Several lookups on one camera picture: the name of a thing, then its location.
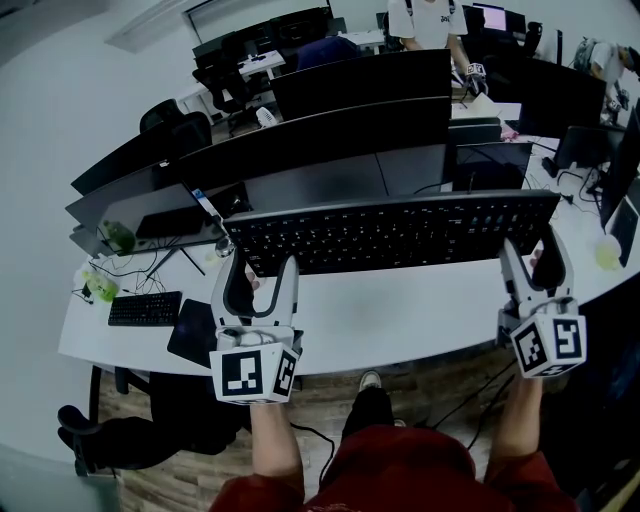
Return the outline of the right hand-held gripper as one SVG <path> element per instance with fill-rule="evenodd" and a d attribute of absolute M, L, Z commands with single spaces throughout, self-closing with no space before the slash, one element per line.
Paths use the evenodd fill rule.
<path fill-rule="evenodd" d="M 541 242 L 530 259 L 532 276 L 510 239 L 499 251 L 510 308 L 498 313 L 497 338 L 511 344 L 525 379 L 556 377 L 586 362 L 586 318 L 573 299 L 568 253 L 551 225 L 543 229 Z M 542 305 L 548 300 L 556 301 Z M 520 306 L 540 307 L 521 319 Z"/>

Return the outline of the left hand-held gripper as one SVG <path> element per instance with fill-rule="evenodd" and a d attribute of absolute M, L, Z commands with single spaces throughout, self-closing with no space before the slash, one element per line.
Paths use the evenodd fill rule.
<path fill-rule="evenodd" d="M 240 252 L 228 257 L 218 273 L 211 310 L 219 328 L 209 353 L 218 401 L 268 404 L 289 401 L 302 354 L 303 332 L 293 329 L 297 311 L 299 265 L 294 255 L 282 263 L 269 307 L 256 311 L 251 324 L 251 281 Z"/>

